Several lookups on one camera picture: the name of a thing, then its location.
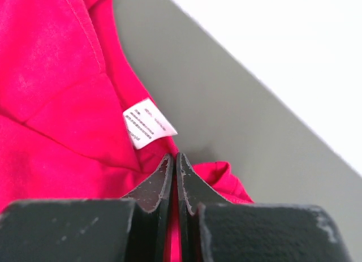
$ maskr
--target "pink fabric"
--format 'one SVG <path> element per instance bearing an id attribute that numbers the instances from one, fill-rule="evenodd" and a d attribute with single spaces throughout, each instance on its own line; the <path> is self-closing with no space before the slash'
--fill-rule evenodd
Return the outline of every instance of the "pink fabric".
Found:
<path id="1" fill-rule="evenodd" d="M 122 113 L 150 95 L 121 50 L 111 0 L 0 8 L 0 210 L 24 198 L 122 197 L 177 153 L 172 138 L 131 144 Z M 230 201 L 252 202 L 228 163 L 194 169 Z M 171 219 L 179 261 L 177 207 Z"/>

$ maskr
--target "gray surface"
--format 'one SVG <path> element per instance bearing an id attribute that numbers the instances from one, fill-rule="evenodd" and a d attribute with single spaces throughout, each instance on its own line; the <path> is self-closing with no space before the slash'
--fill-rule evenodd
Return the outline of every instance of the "gray surface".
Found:
<path id="1" fill-rule="evenodd" d="M 172 2 L 114 3 L 127 57 L 180 150 L 230 161 L 255 201 L 323 206 L 362 261 L 362 179 Z"/>

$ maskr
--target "care label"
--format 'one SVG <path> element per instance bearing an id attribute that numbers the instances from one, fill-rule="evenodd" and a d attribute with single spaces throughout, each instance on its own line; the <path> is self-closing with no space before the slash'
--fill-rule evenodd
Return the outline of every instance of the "care label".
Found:
<path id="1" fill-rule="evenodd" d="M 149 98 L 128 108 L 123 116 L 136 149 L 164 136 L 177 135 L 176 129 Z"/>

